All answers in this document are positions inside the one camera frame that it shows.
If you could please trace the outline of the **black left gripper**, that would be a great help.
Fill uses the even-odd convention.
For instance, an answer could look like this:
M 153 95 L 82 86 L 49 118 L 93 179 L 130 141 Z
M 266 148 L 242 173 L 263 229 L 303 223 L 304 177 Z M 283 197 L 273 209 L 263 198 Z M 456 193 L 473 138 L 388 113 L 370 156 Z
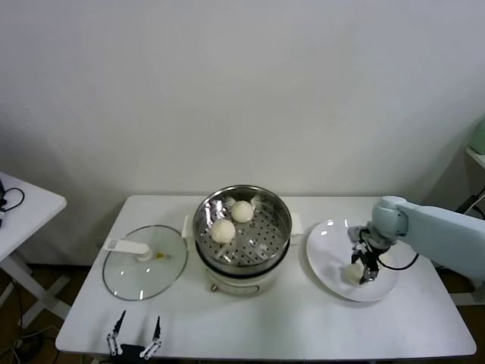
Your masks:
M 160 317 L 157 318 L 154 334 L 152 336 L 152 342 L 144 347 L 140 345 L 120 344 L 118 342 L 117 338 L 120 333 L 120 328 L 123 323 L 125 315 L 126 315 L 126 311 L 124 310 L 120 318 L 116 321 L 114 328 L 106 337 L 110 355 L 118 356 L 118 362 L 123 364 L 147 363 L 147 359 L 151 359 L 152 356 L 161 347 Z

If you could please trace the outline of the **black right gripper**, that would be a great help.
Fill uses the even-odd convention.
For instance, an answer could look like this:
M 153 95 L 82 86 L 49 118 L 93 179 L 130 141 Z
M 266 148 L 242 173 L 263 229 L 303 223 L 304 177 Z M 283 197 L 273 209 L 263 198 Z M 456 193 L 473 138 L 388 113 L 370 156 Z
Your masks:
M 363 271 L 359 284 L 366 284 L 376 279 L 379 272 L 377 260 L 394 245 L 394 240 L 377 229 L 360 229 L 358 242 L 352 247 L 351 263 L 361 260 Z

